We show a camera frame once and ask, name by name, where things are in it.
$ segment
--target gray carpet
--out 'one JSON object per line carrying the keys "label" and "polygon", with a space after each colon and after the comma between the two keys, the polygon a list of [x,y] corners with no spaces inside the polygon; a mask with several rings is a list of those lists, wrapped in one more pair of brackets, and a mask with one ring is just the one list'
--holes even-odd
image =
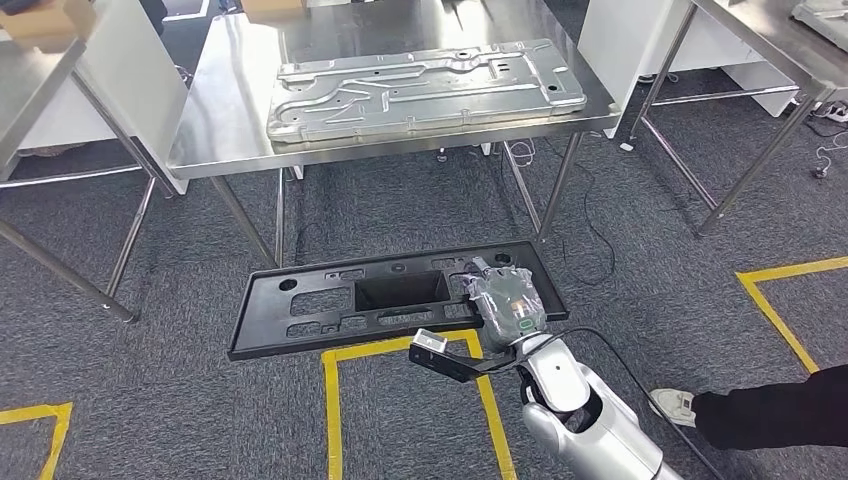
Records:
{"label": "gray carpet", "polygon": [[[577,38],[585,1],[551,1]],[[193,68],[207,22],[167,26],[177,63]],[[721,72],[681,75],[665,95],[719,91]],[[752,100],[679,106],[654,114],[711,189],[726,191],[779,126]],[[551,137],[557,151],[567,141]],[[604,331],[649,386],[695,391],[802,380],[805,372],[734,276],[737,271],[844,256],[848,169],[813,180],[822,140],[804,129],[708,238],[692,231],[706,209],[652,141],[624,153],[587,137],[554,236],[543,249],[573,310],[567,325]],[[547,202],[558,156],[543,141],[524,169]],[[470,148],[310,167],[288,184],[286,262],[310,264],[525,238],[514,181]],[[28,177],[128,163],[109,142],[55,160],[27,159]],[[273,241],[275,174],[233,176],[232,186]],[[0,192],[0,215],[100,285],[108,279],[144,188],[141,174]],[[592,234],[586,213],[614,246]],[[0,410],[72,401],[56,477],[317,479],[327,477],[320,354],[230,363],[224,354],[247,276],[262,268],[211,183],[156,196],[120,299],[141,321],[123,325],[6,242],[0,242]],[[823,366],[848,361],[845,273],[765,282],[764,294]],[[568,340],[639,414],[685,478],[711,478],[650,413],[596,339]],[[403,354],[339,365],[345,479],[494,479],[498,465],[473,385],[409,364]],[[519,479],[574,478],[521,423],[518,379],[492,378]],[[0,478],[35,478],[51,420],[0,426]],[[804,447],[720,452],[696,444],[733,479],[842,479],[848,456]]]}

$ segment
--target black plastic frame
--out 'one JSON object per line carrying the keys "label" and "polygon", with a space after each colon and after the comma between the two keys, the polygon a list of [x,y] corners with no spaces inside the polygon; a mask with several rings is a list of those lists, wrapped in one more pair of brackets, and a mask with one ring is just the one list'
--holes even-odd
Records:
{"label": "black plastic frame", "polygon": [[[533,272],[533,283],[539,292],[549,321],[565,320],[568,311],[559,296],[542,260],[531,242],[510,242],[479,247],[439,250],[417,254],[346,260],[334,263],[293,267],[256,272],[250,276],[242,299],[238,322],[227,350],[230,360],[281,355],[343,345],[413,335],[419,328],[431,331],[480,328],[482,318],[476,314],[468,295],[451,287],[451,276],[462,274],[472,257],[483,257],[492,266],[515,265]],[[392,289],[395,292],[404,282],[417,289],[408,299],[414,303],[387,308],[357,310],[368,305],[355,298],[362,288]],[[295,296],[310,292],[349,288],[351,305],[343,310],[292,316],[291,302]],[[379,300],[376,304],[385,303]],[[446,307],[466,305],[471,315],[451,317]],[[386,325],[380,318],[431,312],[430,318]],[[364,327],[342,330],[344,319],[364,319]],[[290,337],[288,329],[303,323],[317,323],[320,332],[302,337]]]}

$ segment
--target table leg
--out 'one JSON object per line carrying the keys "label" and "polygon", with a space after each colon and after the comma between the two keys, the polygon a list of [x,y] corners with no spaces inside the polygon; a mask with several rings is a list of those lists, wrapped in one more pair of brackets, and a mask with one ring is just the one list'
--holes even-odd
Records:
{"label": "table leg", "polygon": [[686,33],[689,32],[689,27],[692,25],[692,19],[695,17],[695,12],[697,10],[698,7],[694,3],[689,2],[689,7],[683,17],[683,23],[680,24],[680,28],[678,28],[677,32],[674,34],[674,39],[671,41],[671,47],[668,49],[668,53],[665,54],[662,67],[660,67],[660,73],[658,73],[657,77],[654,79],[654,84],[648,92],[648,97],[645,99],[645,103],[642,104],[642,108],[639,110],[639,115],[636,116],[636,119],[633,121],[633,126],[630,128],[630,136],[628,138],[631,141],[636,138],[636,129],[639,128],[639,124],[642,123],[642,117],[647,115],[648,110],[651,109],[651,106],[660,94],[660,89],[668,76],[671,64],[674,63],[674,57],[677,56],[680,46],[683,45],[683,40],[686,39]]}
{"label": "table leg", "polygon": [[27,238],[23,233],[19,232],[14,226],[0,220],[0,236],[12,242],[15,246],[29,254],[38,263],[52,270],[55,274],[64,278],[67,282],[88,294],[124,322],[135,320],[135,315],[124,308],[114,298],[101,292],[94,284],[80,276],[77,272],[65,265],[61,260],[56,258],[52,253],[48,252],[44,247]]}
{"label": "table leg", "polygon": [[221,198],[224,199],[224,203],[227,204],[227,207],[229,207],[233,216],[236,217],[236,222],[238,222],[250,242],[257,250],[259,250],[260,255],[262,255],[262,260],[265,261],[269,268],[277,268],[277,262],[274,260],[274,255],[268,249],[268,245],[265,244],[265,241],[262,240],[262,237],[256,230],[256,226],[250,221],[250,217],[247,216],[247,212],[244,211],[244,207],[241,205],[241,202],[239,202],[238,198],[236,198],[236,194],[233,193],[233,189],[230,188],[230,184],[227,183],[227,179],[221,176],[211,177],[211,180],[212,184],[215,185],[215,188],[218,190],[218,193],[221,194]]}
{"label": "table leg", "polygon": [[124,271],[127,269],[127,263],[130,259],[130,254],[135,246],[135,241],[138,239],[138,232],[141,230],[141,223],[144,221],[144,216],[147,214],[147,207],[150,205],[150,198],[153,196],[153,188],[156,185],[156,179],[151,177],[147,181],[147,187],[144,189],[144,195],[141,197],[141,203],[138,205],[138,210],[133,218],[133,223],[130,226],[130,231],[124,240],[124,246],[121,247],[121,253],[118,255],[118,263],[112,270],[112,278],[109,279],[109,286],[106,287],[106,295],[114,297],[118,291],[118,285],[121,284],[121,279],[124,277]]}
{"label": "table leg", "polygon": [[281,168],[277,185],[277,222],[274,257],[277,266],[283,268],[283,254],[286,242],[286,170]]}
{"label": "table leg", "polygon": [[710,216],[707,217],[706,221],[704,221],[703,225],[698,229],[698,233],[703,235],[709,232],[715,224],[719,221],[719,219],[723,218],[727,209],[733,205],[733,202],[736,201],[736,198],[742,193],[742,190],[751,183],[751,180],[759,173],[760,169],[763,168],[766,162],[768,162],[777,150],[783,145],[789,136],[795,133],[798,130],[810,112],[813,110],[813,107],[816,104],[817,96],[815,94],[808,95],[804,101],[801,102],[800,105],[795,107],[795,111],[789,116],[789,118],[784,122],[783,127],[781,127],[780,131],[772,139],[771,143],[765,150],[760,153],[760,156],[757,157],[757,160],[754,161],[754,164],[751,165],[748,170],[742,175],[740,178],[730,189],[730,193],[728,193],[724,200],[716,207],[712,212],[710,212]]}
{"label": "table leg", "polygon": [[527,213],[530,214],[530,220],[533,221],[533,229],[536,234],[539,234],[541,222],[539,222],[539,214],[536,213],[536,207],[533,205],[533,199],[530,197],[530,191],[527,189],[527,184],[524,183],[524,177],[521,175],[521,170],[518,168],[518,163],[515,161],[515,156],[512,150],[509,149],[507,142],[503,142],[503,148],[506,152],[506,157],[509,160],[509,167],[512,169],[512,175],[515,177],[515,182],[518,184],[518,191],[521,192],[521,198],[524,199],[524,206],[527,207]]}
{"label": "table leg", "polygon": [[109,127],[109,130],[115,134],[115,137],[118,141],[121,142],[121,145],[124,146],[127,153],[135,160],[136,163],[141,165],[141,168],[144,169],[147,174],[157,180],[159,183],[157,184],[159,188],[162,190],[162,193],[165,195],[165,198],[171,198],[175,195],[178,195],[176,188],[171,184],[170,180],[168,180],[167,176],[165,176],[164,172],[156,165],[156,162],[150,161],[147,156],[141,151],[141,149],[136,145],[132,138],[121,128],[121,125],[112,116],[109,112],[109,109],[106,108],[106,105],[100,101],[100,99],[95,95],[94,90],[91,89],[91,86],[85,81],[85,79],[74,70],[71,72],[71,79],[76,84],[77,88],[80,89],[83,96],[88,100],[92,107],[97,111],[100,115],[100,118],[106,123]]}
{"label": "table leg", "polygon": [[580,148],[580,142],[583,140],[583,132],[577,132],[571,135],[571,140],[568,141],[568,148],[565,150],[565,155],[562,156],[562,164],[559,166],[559,173],[554,182],[554,190],[551,192],[551,199],[548,201],[548,208],[545,210],[545,218],[542,220],[542,225],[539,228],[537,240],[544,242],[547,240],[548,233],[551,230],[551,224],[554,222],[561,200],[562,188],[565,185],[565,179],[568,176],[568,170],[574,161],[574,155]]}

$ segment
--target metal table top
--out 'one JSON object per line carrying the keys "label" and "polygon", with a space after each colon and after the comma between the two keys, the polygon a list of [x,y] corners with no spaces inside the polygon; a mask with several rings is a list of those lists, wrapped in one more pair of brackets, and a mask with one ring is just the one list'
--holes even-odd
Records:
{"label": "metal table top", "polygon": [[692,0],[817,100],[848,100],[848,53],[792,18],[800,0]]}
{"label": "metal table top", "polygon": [[[549,38],[588,97],[553,119],[283,144],[265,123],[282,63]],[[391,0],[311,8],[263,24],[213,20],[168,167],[182,179],[611,128],[621,115],[544,0]]]}
{"label": "metal table top", "polygon": [[0,41],[0,165],[15,154],[84,51],[80,40],[61,53]]}

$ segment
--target white sneaker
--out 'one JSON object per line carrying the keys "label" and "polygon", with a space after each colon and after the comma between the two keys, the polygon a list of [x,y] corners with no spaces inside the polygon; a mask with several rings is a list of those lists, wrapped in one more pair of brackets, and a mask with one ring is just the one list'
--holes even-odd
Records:
{"label": "white sneaker", "polygon": [[[659,404],[672,422],[677,425],[683,425],[684,427],[695,427],[695,412],[692,411],[692,399],[695,398],[694,395],[671,388],[658,388],[651,392],[651,397]],[[651,403],[650,405],[651,410],[657,415],[660,415],[654,404]]]}

